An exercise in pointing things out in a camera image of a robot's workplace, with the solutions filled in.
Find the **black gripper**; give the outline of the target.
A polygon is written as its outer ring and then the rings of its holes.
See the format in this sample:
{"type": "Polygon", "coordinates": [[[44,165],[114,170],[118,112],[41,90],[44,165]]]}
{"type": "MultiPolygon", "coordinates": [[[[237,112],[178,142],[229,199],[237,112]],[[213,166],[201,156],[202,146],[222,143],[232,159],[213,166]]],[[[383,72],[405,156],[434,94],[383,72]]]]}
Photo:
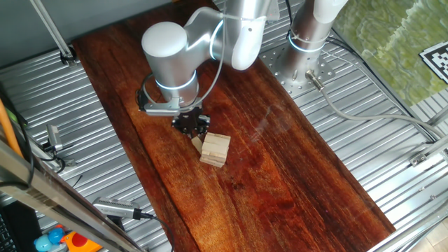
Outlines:
{"type": "Polygon", "coordinates": [[[204,115],[202,111],[190,111],[176,116],[171,126],[180,133],[191,137],[193,130],[197,131],[198,134],[207,133],[210,122],[210,117],[204,115]]]}

